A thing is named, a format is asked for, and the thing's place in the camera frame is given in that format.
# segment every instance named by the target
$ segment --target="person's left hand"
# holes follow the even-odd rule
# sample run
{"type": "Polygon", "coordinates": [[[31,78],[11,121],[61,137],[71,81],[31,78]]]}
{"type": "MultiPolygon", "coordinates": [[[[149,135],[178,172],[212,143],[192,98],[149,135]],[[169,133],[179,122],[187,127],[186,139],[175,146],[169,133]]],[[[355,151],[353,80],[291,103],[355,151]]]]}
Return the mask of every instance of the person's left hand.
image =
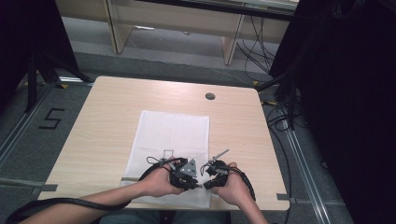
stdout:
{"type": "Polygon", "coordinates": [[[155,169],[139,181],[140,184],[144,185],[143,193],[145,196],[161,197],[167,194],[180,194],[184,191],[184,189],[178,189],[170,184],[168,170],[171,170],[171,167],[169,164],[165,164],[163,167],[167,170],[163,168],[155,169]]]}

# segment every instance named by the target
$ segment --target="person's right hand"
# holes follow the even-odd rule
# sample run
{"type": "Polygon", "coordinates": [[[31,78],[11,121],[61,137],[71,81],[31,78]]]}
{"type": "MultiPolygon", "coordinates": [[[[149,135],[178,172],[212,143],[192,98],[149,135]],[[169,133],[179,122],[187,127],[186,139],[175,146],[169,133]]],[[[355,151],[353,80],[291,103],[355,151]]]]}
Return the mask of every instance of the person's right hand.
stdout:
{"type": "MultiPolygon", "coordinates": [[[[231,162],[228,166],[237,167],[235,162],[231,162]]],[[[243,203],[253,201],[248,186],[241,176],[234,171],[229,172],[227,183],[224,187],[214,187],[212,191],[218,194],[226,203],[237,205],[238,207],[241,207],[243,203]]]]}

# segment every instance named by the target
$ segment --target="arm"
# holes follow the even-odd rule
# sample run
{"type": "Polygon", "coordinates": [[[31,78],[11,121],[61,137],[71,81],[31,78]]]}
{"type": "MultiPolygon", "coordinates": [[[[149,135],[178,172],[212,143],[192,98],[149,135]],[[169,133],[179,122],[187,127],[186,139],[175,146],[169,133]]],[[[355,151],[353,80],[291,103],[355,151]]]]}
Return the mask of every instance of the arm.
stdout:
{"type": "MultiPolygon", "coordinates": [[[[127,203],[141,196],[161,197],[166,194],[180,194],[181,192],[183,192],[183,189],[177,189],[169,183],[168,171],[157,169],[135,184],[95,193],[81,199],[94,203],[116,205],[127,203]]],[[[29,217],[22,223],[90,223],[105,213],[106,211],[73,204],[56,204],[29,217]]]]}
{"type": "MultiPolygon", "coordinates": [[[[229,166],[236,167],[235,162],[229,166]]],[[[214,187],[212,191],[218,194],[226,203],[238,206],[252,224],[268,224],[259,206],[253,201],[248,187],[239,174],[231,171],[224,187],[214,187]]]]}

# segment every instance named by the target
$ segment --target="hand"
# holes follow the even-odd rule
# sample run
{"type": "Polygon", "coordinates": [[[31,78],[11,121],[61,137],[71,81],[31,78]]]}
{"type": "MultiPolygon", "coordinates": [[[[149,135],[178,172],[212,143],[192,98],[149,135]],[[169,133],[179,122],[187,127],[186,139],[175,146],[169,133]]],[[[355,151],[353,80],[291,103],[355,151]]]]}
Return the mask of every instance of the hand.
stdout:
{"type": "MultiPolygon", "coordinates": [[[[235,162],[231,162],[228,166],[237,167],[235,162]]],[[[234,171],[229,172],[227,183],[224,187],[214,187],[212,191],[218,194],[226,203],[237,205],[238,207],[241,207],[243,203],[253,201],[248,186],[241,176],[234,171]]]]}
{"type": "Polygon", "coordinates": [[[137,184],[144,185],[144,196],[162,197],[167,194],[180,194],[184,189],[178,189],[169,183],[169,164],[163,166],[166,169],[158,168],[148,174],[137,184]]]}

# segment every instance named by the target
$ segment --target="hole in table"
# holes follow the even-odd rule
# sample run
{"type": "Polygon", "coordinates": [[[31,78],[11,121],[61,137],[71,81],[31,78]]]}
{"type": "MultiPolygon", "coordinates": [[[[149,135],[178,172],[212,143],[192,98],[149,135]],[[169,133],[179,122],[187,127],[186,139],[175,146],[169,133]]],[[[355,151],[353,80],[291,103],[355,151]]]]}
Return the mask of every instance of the hole in table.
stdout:
{"type": "Polygon", "coordinates": [[[205,97],[206,97],[206,99],[208,99],[208,100],[214,100],[214,99],[216,98],[216,95],[213,94],[212,92],[208,92],[208,93],[205,95],[205,97]]]}

